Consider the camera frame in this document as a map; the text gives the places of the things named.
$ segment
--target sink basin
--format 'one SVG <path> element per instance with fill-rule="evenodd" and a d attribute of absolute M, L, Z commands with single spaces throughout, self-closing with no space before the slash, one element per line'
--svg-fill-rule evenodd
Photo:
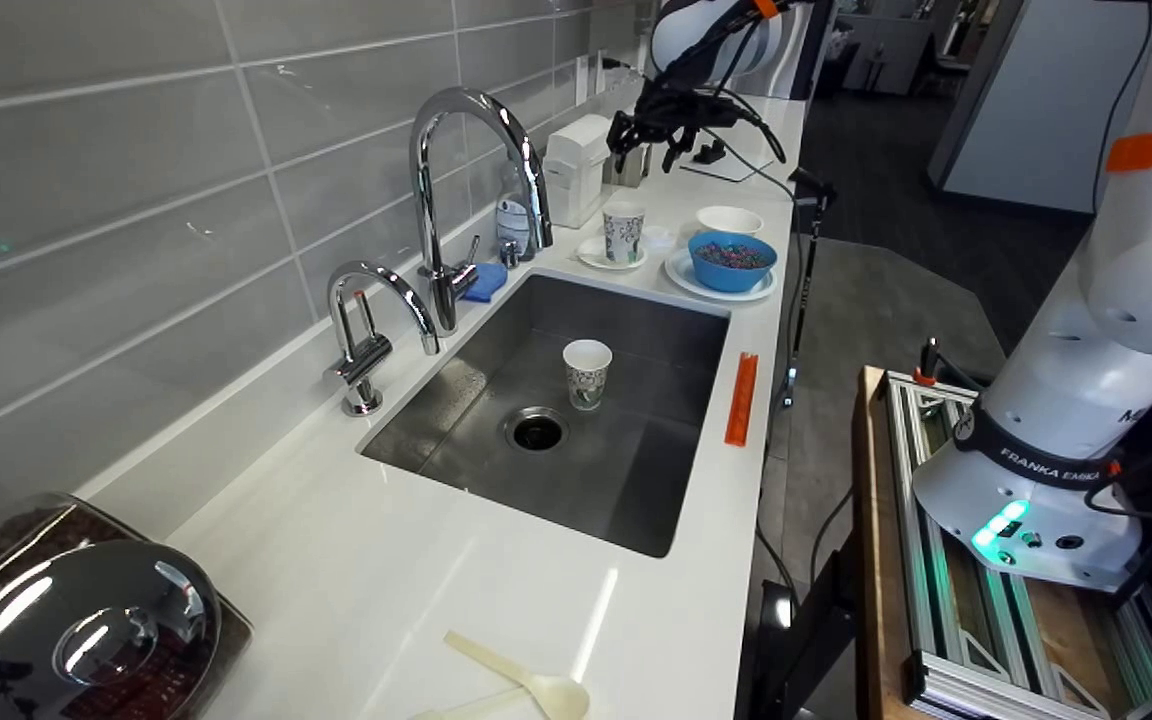
<path fill-rule="evenodd" d="M 581 334 L 615 353 L 595 411 L 565 394 Z M 527 277 L 363 455 L 666 554 L 725 334 L 725 315 Z"/>

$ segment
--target gray wall tile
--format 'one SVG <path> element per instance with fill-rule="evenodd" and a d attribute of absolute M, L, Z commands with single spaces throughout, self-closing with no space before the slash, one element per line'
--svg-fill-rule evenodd
<path fill-rule="evenodd" d="M 0 0 L 0 95 L 225 64 L 200 0 Z"/>
<path fill-rule="evenodd" d="M 279 254 L 289 241 L 266 183 L 255 181 L 0 271 L 0 402 Z"/>
<path fill-rule="evenodd" d="M 0 112 L 0 261 L 255 167 L 237 74 Z"/>
<path fill-rule="evenodd" d="M 554 54 L 551 61 L 565 64 L 572 54 L 588 54 L 588 12 L 554 20 Z"/>
<path fill-rule="evenodd" d="M 401 198 L 388 211 L 374 211 L 368 225 L 355 225 L 326 243 L 309 249 L 302 281 L 310 313 L 326 315 L 326 281 L 338 263 L 370 261 L 397 266 L 410 251 L 418 251 L 414 198 Z"/>
<path fill-rule="evenodd" d="M 452 26 L 447 0 L 219 0 L 219 9 L 242 61 Z"/>
<path fill-rule="evenodd" d="M 439 34 L 252 66 L 247 79 L 266 153 L 273 158 L 289 158 L 407 118 L 424 95 L 456 84 L 456 53 L 452 38 Z"/>
<path fill-rule="evenodd" d="M 551 14 L 551 0 L 456 0 L 456 25 L 504 25 L 520 14 Z"/>
<path fill-rule="evenodd" d="M 504 25 L 459 34 L 469 86 L 500 86 L 551 66 L 551 20 Z"/>
<path fill-rule="evenodd" d="M 543 132 L 572 95 L 566 9 L 0 0 L 0 506 L 71 490 L 302 333 L 338 263 L 418 251 L 410 112 L 462 79 Z M 494 136 L 452 117 L 439 231 L 508 188 Z"/>
<path fill-rule="evenodd" d="M 84 370 L 65 392 L 12 411 L 0 418 L 0 506 L 36 490 L 71 490 L 302 325 L 298 281 L 283 263 L 129 354 Z"/>
<path fill-rule="evenodd" d="M 279 193 L 294 243 L 310 243 L 374 211 L 379 204 L 407 197 L 410 193 L 407 132 L 410 122 L 401 122 L 370 138 L 283 167 Z"/>

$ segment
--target pot lid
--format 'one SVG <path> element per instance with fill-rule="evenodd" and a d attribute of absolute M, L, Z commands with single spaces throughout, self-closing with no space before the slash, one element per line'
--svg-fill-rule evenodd
<path fill-rule="evenodd" d="M 219 639 L 209 577 L 140 539 L 84 542 L 0 589 L 0 715 L 182 709 Z"/>

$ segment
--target plastic cup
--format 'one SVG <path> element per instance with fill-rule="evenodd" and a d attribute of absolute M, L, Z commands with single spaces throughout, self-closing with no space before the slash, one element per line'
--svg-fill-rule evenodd
<path fill-rule="evenodd" d="M 611 204 L 603 208 L 603 261 L 632 263 L 644 254 L 644 208 Z"/>
<path fill-rule="evenodd" d="M 572 339 L 565 349 L 566 365 L 566 402 L 577 411 L 595 411 L 606 392 L 611 349 L 599 339 Z"/>

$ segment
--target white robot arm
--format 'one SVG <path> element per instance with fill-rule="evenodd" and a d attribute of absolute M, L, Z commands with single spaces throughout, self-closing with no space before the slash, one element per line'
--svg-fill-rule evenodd
<path fill-rule="evenodd" d="M 1087 490 L 1146 406 L 1152 54 L 1092 231 L 957 438 L 915 473 L 915 497 L 991 568 L 1114 591 L 1138 525 L 1114 486 L 1106 511 Z"/>
<path fill-rule="evenodd" d="M 756 122 L 782 158 L 776 132 L 735 95 L 728 79 L 781 61 L 786 0 L 666 0 L 647 38 L 647 79 L 628 112 L 615 112 L 606 149 L 666 143 L 665 170 L 690 153 L 696 132 Z"/>

